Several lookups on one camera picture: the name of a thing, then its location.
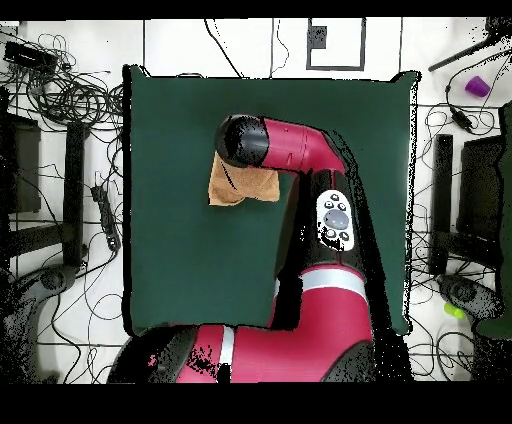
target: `black border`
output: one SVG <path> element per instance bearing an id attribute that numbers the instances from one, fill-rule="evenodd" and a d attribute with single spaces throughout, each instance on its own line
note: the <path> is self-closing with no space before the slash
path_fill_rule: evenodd
<path id="1" fill-rule="evenodd" d="M 359 56 L 358 66 L 311 66 L 311 50 L 313 49 L 313 42 L 310 34 L 315 28 L 312 24 L 313 18 L 308 18 L 308 33 L 307 33 L 307 58 L 306 58 L 306 70 L 308 71 L 364 71 L 365 59 L 366 59 L 366 18 L 361 18 L 361 50 Z"/>

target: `brown cloth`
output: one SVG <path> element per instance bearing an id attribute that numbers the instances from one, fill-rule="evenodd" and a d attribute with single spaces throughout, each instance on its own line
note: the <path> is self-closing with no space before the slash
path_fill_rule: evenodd
<path id="1" fill-rule="evenodd" d="M 208 186 L 210 205 L 235 206 L 246 197 L 267 202 L 279 200 L 277 171 L 261 168 L 236 168 L 215 152 Z"/>

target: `purple cup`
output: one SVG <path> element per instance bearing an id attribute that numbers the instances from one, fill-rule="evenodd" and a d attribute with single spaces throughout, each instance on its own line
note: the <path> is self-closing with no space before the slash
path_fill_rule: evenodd
<path id="1" fill-rule="evenodd" d="M 476 76 L 466 84 L 466 91 L 478 97 L 485 97 L 489 94 L 491 87 L 480 77 Z"/>

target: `power adapter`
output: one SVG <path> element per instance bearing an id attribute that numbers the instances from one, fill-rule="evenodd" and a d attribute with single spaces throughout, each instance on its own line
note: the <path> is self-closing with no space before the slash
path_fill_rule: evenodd
<path id="1" fill-rule="evenodd" d="M 471 133 L 472 125 L 470 119 L 461 110 L 456 110 L 453 106 L 450 106 L 450 112 L 452 113 L 453 122 L 455 122 L 459 128 Z"/>

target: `button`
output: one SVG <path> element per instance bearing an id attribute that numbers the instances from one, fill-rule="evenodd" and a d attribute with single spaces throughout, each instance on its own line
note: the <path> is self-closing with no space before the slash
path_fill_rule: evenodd
<path id="1" fill-rule="evenodd" d="M 348 227 L 348 216 L 337 209 L 328 211 L 324 216 L 324 222 L 335 230 L 345 230 Z"/>

